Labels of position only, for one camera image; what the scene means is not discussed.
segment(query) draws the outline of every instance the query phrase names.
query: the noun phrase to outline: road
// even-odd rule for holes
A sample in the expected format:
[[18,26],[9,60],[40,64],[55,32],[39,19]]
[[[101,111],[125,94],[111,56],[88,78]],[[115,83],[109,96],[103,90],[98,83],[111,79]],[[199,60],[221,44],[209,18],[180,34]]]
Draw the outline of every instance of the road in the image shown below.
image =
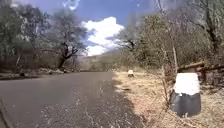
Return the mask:
[[142,128],[112,77],[91,72],[0,81],[0,96],[16,128]]

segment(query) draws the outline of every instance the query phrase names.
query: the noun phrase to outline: dry grass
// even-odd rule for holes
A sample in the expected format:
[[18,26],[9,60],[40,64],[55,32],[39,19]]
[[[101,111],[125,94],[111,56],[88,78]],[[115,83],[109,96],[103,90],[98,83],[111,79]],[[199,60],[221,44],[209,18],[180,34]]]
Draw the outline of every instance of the dry grass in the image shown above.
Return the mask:
[[135,114],[145,127],[152,128],[222,128],[224,127],[224,95],[203,91],[202,111],[192,118],[179,118],[166,111],[164,89],[160,75],[135,73],[128,78],[126,72],[117,72],[114,79],[122,82],[117,92],[123,93],[134,105]]

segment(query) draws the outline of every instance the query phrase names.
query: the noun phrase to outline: blue sky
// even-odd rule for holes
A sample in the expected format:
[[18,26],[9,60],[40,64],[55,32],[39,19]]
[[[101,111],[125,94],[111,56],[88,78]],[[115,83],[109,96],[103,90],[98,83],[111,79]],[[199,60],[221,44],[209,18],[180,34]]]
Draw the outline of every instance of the blue sky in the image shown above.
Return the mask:
[[128,16],[151,13],[155,0],[14,0],[29,3],[52,13],[63,7],[72,7],[87,27],[89,37],[85,43],[91,55],[102,54],[116,47],[113,36],[124,29]]

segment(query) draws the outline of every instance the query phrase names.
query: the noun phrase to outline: black base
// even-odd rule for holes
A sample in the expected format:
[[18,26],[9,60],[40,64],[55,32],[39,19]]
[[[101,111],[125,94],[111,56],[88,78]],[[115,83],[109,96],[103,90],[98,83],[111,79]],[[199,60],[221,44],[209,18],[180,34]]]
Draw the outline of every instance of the black base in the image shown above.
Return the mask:
[[128,74],[128,77],[134,77],[134,75],[133,74]]
[[180,117],[191,117],[197,115],[201,111],[200,93],[196,93],[194,95],[182,93],[182,96],[179,96],[178,93],[173,92],[170,108]]

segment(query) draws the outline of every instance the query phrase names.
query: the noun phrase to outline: white cloud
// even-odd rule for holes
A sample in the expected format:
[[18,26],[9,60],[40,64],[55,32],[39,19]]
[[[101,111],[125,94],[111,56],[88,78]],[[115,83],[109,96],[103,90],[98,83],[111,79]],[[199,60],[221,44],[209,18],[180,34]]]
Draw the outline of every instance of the white cloud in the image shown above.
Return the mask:
[[64,7],[68,7],[70,10],[76,10],[79,6],[80,0],[65,0],[62,4]]
[[104,52],[106,52],[106,48],[96,45],[96,46],[88,46],[88,56],[95,56],[95,55],[100,55]]
[[124,29],[124,26],[117,24],[115,17],[108,17],[99,22],[88,21],[84,22],[83,25],[89,32],[94,30],[94,33],[89,36],[88,41],[105,48],[115,47],[114,40],[108,38],[113,38],[120,30]]

